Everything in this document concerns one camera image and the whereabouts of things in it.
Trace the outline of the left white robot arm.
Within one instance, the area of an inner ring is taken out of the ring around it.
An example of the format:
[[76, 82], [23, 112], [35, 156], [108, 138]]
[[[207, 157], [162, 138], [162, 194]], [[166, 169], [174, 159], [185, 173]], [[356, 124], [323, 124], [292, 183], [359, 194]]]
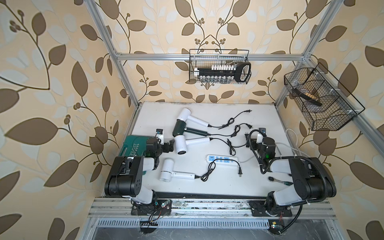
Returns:
[[173, 152], [174, 145], [174, 140], [165, 142], [160, 137], [127, 136], [107, 177], [105, 195], [128, 198], [138, 205], [155, 205], [156, 192], [144, 187], [143, 174], [156, 170], [160, 156]]

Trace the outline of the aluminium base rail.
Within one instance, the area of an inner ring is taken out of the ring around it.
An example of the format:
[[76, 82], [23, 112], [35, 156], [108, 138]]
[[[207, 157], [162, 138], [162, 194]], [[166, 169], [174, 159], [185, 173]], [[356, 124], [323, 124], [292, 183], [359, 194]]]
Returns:
[[[161, 204], [170, 201], [162, 209]], [[329, 202], [284, 208], [277, 215], [262, 209], [264, 200], [251, 199], [170, 199], [152, 206], [137, 205], [128, 199], [96, 198], [88, 217], [98, 227], [152, 229], [257, 229], [281, 227], [297, 214], [298, 220], [334, 220]]]

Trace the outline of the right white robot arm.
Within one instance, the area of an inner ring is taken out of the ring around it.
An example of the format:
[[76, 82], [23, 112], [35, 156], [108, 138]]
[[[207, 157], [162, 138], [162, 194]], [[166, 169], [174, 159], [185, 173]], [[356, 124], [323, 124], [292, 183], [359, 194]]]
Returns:
[[292, 185], [268, 193], [262, 209], [277, 215], [284, 208], [319, 203], [337, 194], [330, 174], [318, 158], [304, 156], [276, 156], [276, 142], [261, 130], [252, 130], [247, 146], [256, 157], [262, 175], [281, 173], [292, 177]]

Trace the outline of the socket set rail black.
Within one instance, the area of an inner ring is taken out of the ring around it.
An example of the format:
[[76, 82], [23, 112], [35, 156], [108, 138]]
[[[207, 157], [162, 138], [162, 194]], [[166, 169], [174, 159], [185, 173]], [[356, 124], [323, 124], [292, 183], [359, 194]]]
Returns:
[[211, 65], [211, 67], [192, 69], [192, 76], [202, 83], [246, 84], [251, 75], [250, 62], [235, 62], [233, 65]]

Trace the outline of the green tool case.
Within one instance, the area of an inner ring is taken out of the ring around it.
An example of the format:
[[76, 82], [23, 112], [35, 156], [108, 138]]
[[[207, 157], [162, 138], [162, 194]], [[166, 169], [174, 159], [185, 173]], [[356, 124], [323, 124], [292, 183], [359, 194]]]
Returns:
[[148, 136], [129, 135], [123, 142], [119, 156], [135, 157], [142, 156], [147, 149]]

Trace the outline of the dark green hair dryer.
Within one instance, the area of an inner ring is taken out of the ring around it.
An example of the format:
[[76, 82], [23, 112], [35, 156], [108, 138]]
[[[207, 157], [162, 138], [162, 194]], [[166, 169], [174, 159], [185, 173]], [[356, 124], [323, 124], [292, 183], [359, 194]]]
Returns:
[[174, 130], [173, 130], [173, 136], [176, 137], [176, 136], [179, 136], [179, 135], [183, 135], [184, 133], [190, 133], [190, 134], [194, 134], [194, 135], [198, 135], [198, 136], [202, 136], [202, 137], [221, 136], [221, 137], [231, 137], [232, 138], [232, 137], [236, 137], [237, 136], [237, 134], [241, 130], [241, 126], [242, 125], [247, 126], [249, 129], [253, 128], [252, 125], [250, 125], [250, 124], [242, 123], [242, 124], [236, 125], [235, 128], [234, 128], [234, 132], [232, 134], [230, 134], [230, 135], [221, 135], [221, 134], [212, 134], [211, 135], [207, 131], [202, 131], [202, 130], [188, 128], [186, 122], [184, 122], [182, 120], [177, 120], [176, 124], [175, 124], [175, 127], [174, 127]]

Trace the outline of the brush in right basket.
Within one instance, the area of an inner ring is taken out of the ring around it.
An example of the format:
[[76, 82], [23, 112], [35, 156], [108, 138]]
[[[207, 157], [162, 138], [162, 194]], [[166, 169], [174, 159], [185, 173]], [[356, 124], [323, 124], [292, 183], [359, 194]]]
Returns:
[[317, 97], [310, 94], [306, 89], [303, 88], [293, 88], [295, 96], [301, 98], [303, 102], [307, 105], [314, 105], [321, 107], [323, 104], [319, 101]]

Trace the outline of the white blue power strip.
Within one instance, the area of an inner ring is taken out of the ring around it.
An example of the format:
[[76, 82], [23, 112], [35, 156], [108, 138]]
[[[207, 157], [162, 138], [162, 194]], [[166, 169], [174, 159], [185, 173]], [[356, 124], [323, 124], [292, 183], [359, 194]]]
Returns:
[[234, 156], [207, 155], [206, 161], [208, 163], [214, 162], [217, 165], [236, 166], [238, 158]]

